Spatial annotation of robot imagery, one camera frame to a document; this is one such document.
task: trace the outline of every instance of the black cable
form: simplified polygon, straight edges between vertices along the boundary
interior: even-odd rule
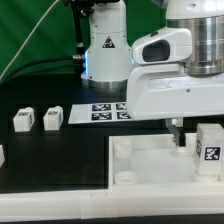
[[[34,72],[21,73],[21,74],[17,74],[17,75],[14,75],[12,77],[6,78],[4,83],[7,83],[7,82],[11,81],[12,79],[20,77],[20,76],[33,75],[33,74],[42,73],[42,72],[49,72],[49,71],[59,70],[59,69],[63,69],[63,68],[74,68],[75,66],[79,66],[79,65],[66,65],[66,66],[60,66],[60,67],[56,67],[56,68],[38,70],[38,71],[34,71]]]
[[[72,56],[42,59],[42,60],[38,60],[38,61],[29,62],[25,65],[20,66],[19,68],[15,69],[15,70],[13,70],[11,73],[9,73],[9,75],[7,75],[6,80],[13,77],[16,73],[18,73],[26,68],[32,67],[34,65],[39,65],[39,64],[44,64],[44,63],[52,63],[52,62],[57,62],[57,61],[69,61],[69,60],[73,60]]]

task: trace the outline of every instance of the white paper with markers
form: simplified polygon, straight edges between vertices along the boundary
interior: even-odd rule
[[[69,124],[131,121],[127,103],[96,103],[73,105]]]

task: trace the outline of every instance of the white box with marker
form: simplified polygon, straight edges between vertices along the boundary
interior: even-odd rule
[[[20,109],[16,116],[13,118],[15,132],[28,132],[30,131],[35,121],[34,109],[27,107]]]
[[[49,108],[44,116],[44,129],[46,131],[57,131],[64,120],[63,109],[60,106]]]

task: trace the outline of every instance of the cable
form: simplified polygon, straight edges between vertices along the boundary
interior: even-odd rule
[[[38,70],[38,71],[34,71],[34,72],[17,74],[17,75],[14,75],[14,76],[10,77],[10,78],[7,78],[5,80],[5,83],[11,81],[14,78],[20,77],[20,76],[33,75],[33,74],[42,73],[42,72],[49,72],[49,71],[59,70],[59,69],[63,69],[63,68],[74,68],[75,66],[77,66],[77,65],[65,65],[65,66],[60,66],[60,67],[56,67],[56,68],[49,68],[49,69]]]
[[[6,72],[8,71],[8,69],[10,68],[10,66],[14,63],[14,61],[17,59],[17,57],[19,56],[19,54],[21,53],[21,51],[23,50],[23,48],[26,46],[26,44],[28,43],[28,41],[30,40],[30,38],[32,37],[32,35],[34,34],[34,32],[36,31],[36,29],[39,27],[39,25],[41,24],[41,22],[46,18],[46,16],[49,14],[49,12],[54,8],[54,6],[59,2],[60,0],[56,0],[50,7],[49,9],[44,13],[44,15],[41,17],[41,19],[39,20],[39,22],[36,24],[36,26],[33,28],[32,32],[29,34],[29,36],[26,38],[25,42],[23,43],[23,45],[20,47],[20,49],[18,50],[18,52],[16,53],[16,55],[13,57],[13,59],[10,61],[10,63],[6,66],[6,68],[4,69],[4,71],[2,72],[1,76],[0,76],[0,83],[2,82],[3,77],[5,76]]]
[[[50,59],[42,59],[42,60],[38,60],[38,61],[33,61],[33,62],[29,62],[25,65],[22,65],[20,66],[19,68],[13,70],[8,76],[7,78],[11,78],[13,77],[16,73],[26,69],[26,68],[29,68],[29,67],[32,67],[32,66],[35,66],[35,65],[39,65],[39,64],[44,64],[44,63],[52,63],[52,62],[57,62],[57,61],[72,61],[73,58],[72,56],[68,56],[68,57],[60,57],[60,58],[50,58]]]

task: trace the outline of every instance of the white cable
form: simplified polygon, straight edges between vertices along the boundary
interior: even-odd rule
[[[16,55],[13,57],[13,59],[11,60],[11,62],[6,66],[6,68],[4,69],[4,71],[2,72],[1,76],[0,76],[0,83],[3,79],[3,77],[5,76],[6,72],[8,71],[8,69],[10,68],[10,66],[13,64],[13,62],[17,59],[17,57],[19,56],[19,54],[21,53],[21,51],[23,50],[23,48],[26,46],[26,44],[28,43],[28,41],[30,40],[30,38],[32,37],[32,35],[34,34],[34,32],[36,31],[36,29],[39,27],[39,25],[41,24],[41,22],[45,19],[45,17],[49,14],[49,12],[54,8],[54,6],[59,2],[60,0],[56,0],[50,7],[49,9],[44,13],[44,15],[41,17],[41,19],[39,20],[39,22],[36,24],[36,26],[33,28],[32,32],[30,33],[30,35],[26,38],[25,42],[23,43],[23,45],[20,47],[20,49],[18,50],[18,52],[16,53]]]

